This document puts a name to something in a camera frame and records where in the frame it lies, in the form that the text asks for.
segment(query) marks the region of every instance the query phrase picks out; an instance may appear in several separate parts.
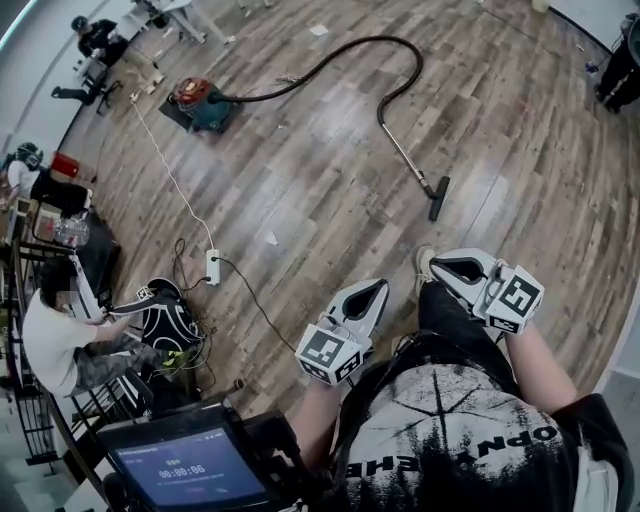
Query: screen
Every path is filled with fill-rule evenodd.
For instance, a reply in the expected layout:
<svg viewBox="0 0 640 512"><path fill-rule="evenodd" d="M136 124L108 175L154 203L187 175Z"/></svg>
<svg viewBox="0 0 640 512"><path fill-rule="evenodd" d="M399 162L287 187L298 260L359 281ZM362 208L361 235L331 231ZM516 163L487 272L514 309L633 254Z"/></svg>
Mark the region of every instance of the screen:
<svg viewBox="0 0 640 512"><path fill-rule="evenodd" d="M115 450L157 507L249 498L266 492L222 428Z"/></svg>

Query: white power cord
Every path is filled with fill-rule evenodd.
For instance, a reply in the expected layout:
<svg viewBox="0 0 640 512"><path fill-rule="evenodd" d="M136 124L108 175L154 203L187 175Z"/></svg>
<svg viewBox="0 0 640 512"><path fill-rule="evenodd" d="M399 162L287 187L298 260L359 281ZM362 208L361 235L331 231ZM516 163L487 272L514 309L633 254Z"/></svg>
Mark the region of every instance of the white power cord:
<svg viewBox="0 0 640 512"><path fill-rule="evenodd" d="M136 105L136 103L134 101L132 101L131 104L133 105L133 108L136 109L136 113L138 114L138 117L140 118L140 122L142 123L142 126L144 126L145 130L147 130L147 133L149 134L149 137L151 137L151 142L155 146L156 151L158 152L158 156L160 157L160 160L162 161L162 164L167 169L167 173L169 174L169 177L173 180L173 183L175 184L176 188L178 189L178 192L180 193L180 196L182 197L183 201L187 205L187 208L189 208L189 212L191 212L191 216L194 219L196 219L200 224L202 224L204 226L204 229L207 230L207 236L209 237L209 243L211 244L211 249L214 250L215 247L213 245L213 237L211 236L211 230L209 229L209 226L207 226L207 223L205 221L203 221L200 217L198 217L194 213L193 208L191 208L191 205L189 204L189 201L187 201L187 198L182 193L182 190L180 190L180 185L178 185L178 182L174 178L173 173L171 172L171 168L169 167L169 164L167 163L166 158L162 154L162 151L160 151L160 147L158 146L158 143L156 142L156 139L153 136L153 133L151 133L151 130L147 126L147 123L144 122L142 114L140 113L140 110L138 110L138 105Z"/></svg>

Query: office chair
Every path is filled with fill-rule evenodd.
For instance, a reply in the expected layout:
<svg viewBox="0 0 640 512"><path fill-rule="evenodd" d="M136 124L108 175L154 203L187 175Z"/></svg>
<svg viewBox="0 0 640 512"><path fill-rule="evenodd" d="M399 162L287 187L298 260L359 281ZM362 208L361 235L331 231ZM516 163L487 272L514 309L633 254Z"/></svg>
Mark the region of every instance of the office chair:
<svg viewBox="0 0 640 512"><path fill-rule="evenodd" d="M93 102L98 96L100 98L100 104L98 105L98 115L104 115L101 112L102 106L106 105L107 108L111 108L109 99L111 95L122 88L122 82L116 80L110 86L107 86L107 77L109 76L109 70L105 69L100 72L95 78L87 75L84 80L89 90L84 89L65 89L63 87L55 87L51 92L51 96L59 99L74 99L82 102L83 105L93 105Z"/></svg>

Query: camouflage pants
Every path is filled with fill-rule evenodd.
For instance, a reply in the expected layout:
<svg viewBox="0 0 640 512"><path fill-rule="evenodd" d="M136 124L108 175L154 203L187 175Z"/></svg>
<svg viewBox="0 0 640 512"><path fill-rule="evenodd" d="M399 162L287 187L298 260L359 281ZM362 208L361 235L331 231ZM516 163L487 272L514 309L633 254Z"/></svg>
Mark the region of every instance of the camouflage pants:
<svg viewBox="0 0 640 512"><path fill-rule="evenodd" d="M118 352L133 354L114 355ZM76 349L74 359L78 368L78 380L69 396L108 384L124 376L127 368L140 373L144 364L160 366L167 359L167 353L121 334L113 341L90 343L84 348Z"/></svg>

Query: white shirt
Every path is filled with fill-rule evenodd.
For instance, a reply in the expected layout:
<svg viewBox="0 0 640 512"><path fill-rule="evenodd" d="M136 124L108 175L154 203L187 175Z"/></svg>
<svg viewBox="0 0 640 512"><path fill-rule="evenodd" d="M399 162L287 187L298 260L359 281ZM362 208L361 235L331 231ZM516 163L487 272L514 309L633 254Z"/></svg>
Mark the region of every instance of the white shirt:
<svg viewBox="0 0 640 512"><path fill-rule="evenodd" d="M49 392L71 394L78 380L74 351L92 342L97 329L44 305L40 290L36 291L24 319L22 338L29 365Z"/></svg>
<svg viewBox="0 0 640 512"><path fill-rule="evenodd" d="M30 171L27 164L14 160L9 164L8 178L12 189L19 187L20 197L31 198L31 189L40 175L39 171Z"/></svg>

